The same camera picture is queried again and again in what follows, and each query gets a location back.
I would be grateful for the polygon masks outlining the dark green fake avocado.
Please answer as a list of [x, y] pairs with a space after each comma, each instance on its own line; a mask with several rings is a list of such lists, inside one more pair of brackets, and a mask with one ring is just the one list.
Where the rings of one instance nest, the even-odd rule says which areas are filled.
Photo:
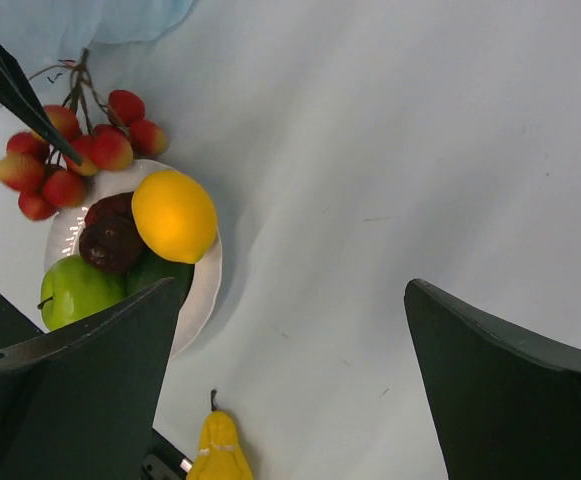
[[126, 292], [132, 295], [163, 278], [174, 278], [179, 304], [182, 305], [190, 291], [194, 277], [193, 264], [167, 261], [151, 250], [146, 250], [126, 275]]

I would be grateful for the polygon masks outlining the dark red fake fruit slice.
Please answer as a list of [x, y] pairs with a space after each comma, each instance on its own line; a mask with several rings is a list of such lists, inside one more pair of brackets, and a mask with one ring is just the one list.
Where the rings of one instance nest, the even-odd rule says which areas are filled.
[[131, 200], [133, 192], [124, 192], [102, 198], [94, 203], [87, 211], [84, 224], [89, 227], [99, 220], [116, 215], [128, 220], [132, 220]]

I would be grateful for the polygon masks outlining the red fake strawberry bunch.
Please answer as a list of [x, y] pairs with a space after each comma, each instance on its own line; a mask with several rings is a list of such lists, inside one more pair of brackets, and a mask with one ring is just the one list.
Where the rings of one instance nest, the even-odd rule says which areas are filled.
[[101, 172], [118, 172], [137, 158], [154, 158], [168, 147], [165, 130], [149, 120], [141, 97], [116, 89], [102, 96], [94, 87], [90, 51], [78, 60], [61, 59], [52, 67], [69, 75], [69, 93], [60, 104], [44, 107], [52, 126], [75, 158], [59, 151], [32, 130], [6, 143], [0, 159], [0, 183], [18, 194], [18, 207], [31, 221], [83, 204], [89, 184]]

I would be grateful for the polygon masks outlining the yellow fake lemon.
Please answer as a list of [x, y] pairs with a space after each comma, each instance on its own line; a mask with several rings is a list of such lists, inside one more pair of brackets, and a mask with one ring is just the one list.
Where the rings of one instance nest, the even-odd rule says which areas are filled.
[[199, 262], [218, 234], [218, 215], [210, 195], [178, 171], [146, 176], [132, 196], [131, 211], [144, 243], [167, 261]]

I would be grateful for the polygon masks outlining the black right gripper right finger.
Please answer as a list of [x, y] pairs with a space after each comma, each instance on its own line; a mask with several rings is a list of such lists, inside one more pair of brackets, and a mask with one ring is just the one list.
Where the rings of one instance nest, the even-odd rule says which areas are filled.
[[581, 349], [421, 279], [404, 304], [451, 479], [581, 479]]

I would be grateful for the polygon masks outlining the yellow fake pear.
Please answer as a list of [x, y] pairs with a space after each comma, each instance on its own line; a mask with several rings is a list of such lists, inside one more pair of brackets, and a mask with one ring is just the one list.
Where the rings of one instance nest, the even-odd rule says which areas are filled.
[[187, 474], [197, 480], [253, 480], [253, 471], [239, 443], [235, 421], [216, 403], [210, 392], [211, 413], [202, 425], [197, 457]]

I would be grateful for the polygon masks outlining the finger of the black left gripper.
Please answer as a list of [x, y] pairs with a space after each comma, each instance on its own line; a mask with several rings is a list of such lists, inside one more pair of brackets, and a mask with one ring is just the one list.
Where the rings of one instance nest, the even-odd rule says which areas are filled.
[[81, 157], [54, 127], [16, 59], [0, 44], [0, 104], [77, 164]]

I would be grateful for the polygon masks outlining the green fake apple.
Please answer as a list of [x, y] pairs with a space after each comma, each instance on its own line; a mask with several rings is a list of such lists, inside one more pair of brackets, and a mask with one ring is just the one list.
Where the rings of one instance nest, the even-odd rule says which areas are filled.
[[103, 272], [81, 256], [55, 262], [45, 273], [37, 306], [45, 326], [54, 331], [101, 312], [126, 297], [125, 278]]

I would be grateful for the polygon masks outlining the light blue printed plastic bag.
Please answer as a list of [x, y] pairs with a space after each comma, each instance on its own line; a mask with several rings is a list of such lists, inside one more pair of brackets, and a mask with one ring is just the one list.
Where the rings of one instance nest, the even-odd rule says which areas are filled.
[[59, 97], [66, 72], [51, 66], [93, 54], [100, 91], [140, 86], [148, 77], [139, 58], [185, 22], [195, 1], [0, 1], [0, 44], [23, 72], [45, 73], [31, 81], [42, 102]]

